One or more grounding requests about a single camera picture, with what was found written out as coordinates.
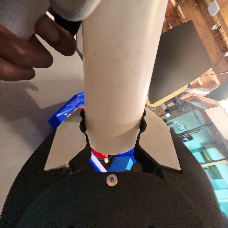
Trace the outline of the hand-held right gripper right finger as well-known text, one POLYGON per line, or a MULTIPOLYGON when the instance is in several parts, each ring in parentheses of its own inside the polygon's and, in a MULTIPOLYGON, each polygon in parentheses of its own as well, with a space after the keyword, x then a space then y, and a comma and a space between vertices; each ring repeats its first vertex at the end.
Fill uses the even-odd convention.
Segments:
POLYGON ((144 172, 156 172, 160 168, 181 171, 169 127, 148 107, 144 109, 134 158, 144 172))

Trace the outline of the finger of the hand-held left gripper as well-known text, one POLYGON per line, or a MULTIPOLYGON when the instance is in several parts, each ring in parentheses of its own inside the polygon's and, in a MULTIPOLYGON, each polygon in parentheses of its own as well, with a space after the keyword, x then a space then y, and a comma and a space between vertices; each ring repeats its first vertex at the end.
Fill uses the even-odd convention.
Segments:
POLYGON ((82 36, 82 28, 79 28, 76 34, 76 52, 79 55, 80 59, 83 61, 83 36, 82 36))

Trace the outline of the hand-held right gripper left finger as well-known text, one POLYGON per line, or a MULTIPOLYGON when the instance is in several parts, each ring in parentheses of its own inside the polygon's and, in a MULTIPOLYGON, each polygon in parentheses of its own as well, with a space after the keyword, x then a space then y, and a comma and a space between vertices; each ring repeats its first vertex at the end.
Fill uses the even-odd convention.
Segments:
POLYGON ((79 170, 90 158, 85 112, 78 109, 57 127, 44 171, 70 167, 79 170))

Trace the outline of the blue plastic bin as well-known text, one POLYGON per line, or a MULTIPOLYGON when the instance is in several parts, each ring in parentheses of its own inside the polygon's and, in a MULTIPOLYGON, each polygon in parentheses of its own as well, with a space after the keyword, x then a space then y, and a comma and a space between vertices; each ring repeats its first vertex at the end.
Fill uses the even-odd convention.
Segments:
MULTIPOLYGON (((56 131, 57 127, 67 118, 67 114, 73 110, 75 107, 81 106, 85 104, 84 101, 84 92, 78 93, 75 96, 73 96, 69 101, 67 101, 66 104, 64 104, 56 113, 53 114, 53 116, 48 120, 49 124, 53 127, 53 129, 56 131)), ((113 162, 115 157, 125 157, 129 156, 133 160, 133 164, 136 163, 136 160, 133 155, 134 148, 126 153, 119 154, 119 155, 109 155, 109 167, 111 163, 113 162)), ((96 172, 107 172, 107 170, 102 166, 102 164, 99 162, 99 160, 96 158, 96 156, 91 152, 91 158, 87 164, 85 164, 81 169, 74 170, 73 167, 70 168, 62 168, 64 173, 63 175, 67 174, 73 174, 73 173, 79 173, 86 169, 86 166, 90 164, 92 166, 92 170, 96 172)))

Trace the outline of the white plastic bottle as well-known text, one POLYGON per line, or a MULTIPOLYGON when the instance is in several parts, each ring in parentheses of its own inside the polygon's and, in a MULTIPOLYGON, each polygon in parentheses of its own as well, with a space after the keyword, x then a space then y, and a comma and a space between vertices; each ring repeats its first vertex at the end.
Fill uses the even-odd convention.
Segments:
POLYGON ((102 0, 83 21, 85 125, 92 149, 133 149, 168 0, 102 0))

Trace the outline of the person's left hand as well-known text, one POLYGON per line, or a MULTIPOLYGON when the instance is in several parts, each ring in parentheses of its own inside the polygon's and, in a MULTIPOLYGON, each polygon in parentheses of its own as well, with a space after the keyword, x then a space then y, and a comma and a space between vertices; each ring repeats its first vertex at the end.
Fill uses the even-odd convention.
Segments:
MULTIPOLYGON (((35 33, 64 56, 76 52, 74 36, 46 14, 36 21, 35 33)), ((24 41, 0 25, 0 80, 30 80, 35 77, 34 68, 49 68, 52 64, 53 56, 35 34, 24 41)))

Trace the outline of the red flat box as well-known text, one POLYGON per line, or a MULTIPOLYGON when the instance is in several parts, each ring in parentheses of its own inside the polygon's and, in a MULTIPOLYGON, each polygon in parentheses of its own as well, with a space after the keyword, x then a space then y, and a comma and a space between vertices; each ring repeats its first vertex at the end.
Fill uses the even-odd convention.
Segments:
POLYGON ((96 158, 99 160, 99 162, 102 164, 102 166, 108 170, 109 168, 109 163, 105 163, 105 158, 109 158, 108 154, 100 153, 94 149, 91 149, 92 153, 96 156, 96 158))

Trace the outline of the blue foam block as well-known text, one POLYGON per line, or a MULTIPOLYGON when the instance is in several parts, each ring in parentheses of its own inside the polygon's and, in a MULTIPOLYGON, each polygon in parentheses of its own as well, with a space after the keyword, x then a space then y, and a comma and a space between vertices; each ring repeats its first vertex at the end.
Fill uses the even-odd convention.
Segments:
POLYGON ((133 160, 129 156, 115 157, 107 172, 122 172, 130 170, 133 166, 133 160))

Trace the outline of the softbox light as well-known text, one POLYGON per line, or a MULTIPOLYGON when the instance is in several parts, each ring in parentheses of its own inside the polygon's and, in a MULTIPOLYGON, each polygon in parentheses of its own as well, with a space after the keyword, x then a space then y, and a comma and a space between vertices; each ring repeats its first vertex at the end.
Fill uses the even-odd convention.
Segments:
POLYGON ((220 107, 213 107, 204 110, 212 123, 218 129, 219 133, 225 140, 228 140, 228 115, 225 110, 220 107))

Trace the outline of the white ceiling access point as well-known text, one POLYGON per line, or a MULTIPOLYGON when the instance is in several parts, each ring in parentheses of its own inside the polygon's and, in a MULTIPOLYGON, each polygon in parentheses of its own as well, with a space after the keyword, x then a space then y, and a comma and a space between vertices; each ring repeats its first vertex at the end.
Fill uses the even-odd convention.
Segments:
POLYGON ((213 1, 209 4, 207 10, 208 10, 208 13, 209 13, 209 15, 210 15, 211 17, 215 16, 215 15, 219 12, 219 10, 220 10, 220 7, 219 7, 217 1, 216 1, 216 0, 213 0, 213 1))

